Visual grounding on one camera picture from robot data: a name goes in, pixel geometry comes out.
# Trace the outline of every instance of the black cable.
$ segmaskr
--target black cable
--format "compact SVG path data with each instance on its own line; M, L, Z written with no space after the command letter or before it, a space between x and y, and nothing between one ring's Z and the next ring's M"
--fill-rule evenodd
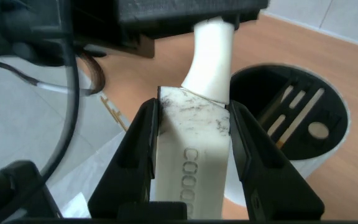
M83 50L76 50L78 52L78 56L85 62L86 66L88 67L91 75L92 85L94 86L93 89L82 89L80 88L80 96L90 96L93 94L97 94L101 92L106 84L106 77L104 76L104 71L101 68L100 64L90 55L88 55ZM49 91L57 91L57 92L68 92L68 87L55 85L51 83L46 83L40 81L36 78L30 77L20 70L10 66L6 63L0 62L0 68L6 69L16 76L18 76L21 80L25 81L26 83L43 88Z
M80 107L80 79L72 39L65 39L62 47L66 57L66 64L72 69L71 73L67 73L68 86L72 86L73 88L72 91L67 94L67 112L62 134L56 146L55 153L47 163L44 169L45 173L42 174L41 179L31 183L27 190L23 190L21 194L16 195L7 205L0 209L0 223L9 218L26 203L33 194L45 186L49 177L55 172L59 163L62 161L73 137Z

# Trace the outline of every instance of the white tube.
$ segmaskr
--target white tube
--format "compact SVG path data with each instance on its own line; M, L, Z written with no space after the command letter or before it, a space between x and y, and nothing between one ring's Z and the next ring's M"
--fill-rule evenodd
M195 25L193 63L183 88L218 103L229 104L234 26L221 18Z
M197 24L185 89L160 88L155 199L185 202L189 219L222 214L230 124L217 103L229 103L233 34L222 19Z

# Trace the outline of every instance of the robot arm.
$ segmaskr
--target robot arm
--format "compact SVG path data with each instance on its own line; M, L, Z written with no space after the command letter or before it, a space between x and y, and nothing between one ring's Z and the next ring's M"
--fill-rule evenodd
M41 0L0 0L0 55L17 55L38 65L63 65L63 51L54 40L69 32L74 48L85 49L94 56L113 49L153 57L155 39L192 32L196 23L216 16L238 28L240 22L256 19L268 3L267 0L76 0L72 1L72 16L66 20L61 17L65 15L58 7L60 1L47 4ZM319 220L324 211L322 201L277 151L247 108L231 101L228 110L236 166L250 219ZM186 206L182 202L149 202L159 121L159 99L146 101L89 201L93 218L186 220ZM24 167L34 169L15 163L3 173L17 177L16 173L22 174ZM27 177L30 176L38 179L39 173L34 171ZM11 189L8 191L6 197L15 195ZM31 200L48 198L45 191L43 186L38 197ZM30 213L29 217L39 216Z

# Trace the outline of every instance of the wooden floor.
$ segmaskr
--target wooden floor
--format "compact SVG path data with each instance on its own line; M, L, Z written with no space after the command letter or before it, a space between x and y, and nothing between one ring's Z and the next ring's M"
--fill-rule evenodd
M153 60L103 58L99 62L108 74L104 92L132 120L141 103L157 96L157 86L180 86L192 58L192 34L158 40ZM307 181L326 205L324 219L358 220L358 46L261 16L236 32L232 71L270 62L310 69L333 83L346 99L351 133ZM225 201L225 218L245 217L241 211Z

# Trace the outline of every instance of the dirty white surface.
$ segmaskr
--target dirty white surface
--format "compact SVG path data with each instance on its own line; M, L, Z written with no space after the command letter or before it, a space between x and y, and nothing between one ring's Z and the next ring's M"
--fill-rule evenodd
M185 202L188 218L221 218L228 110L175 87L161 87L160 103L155 199Z

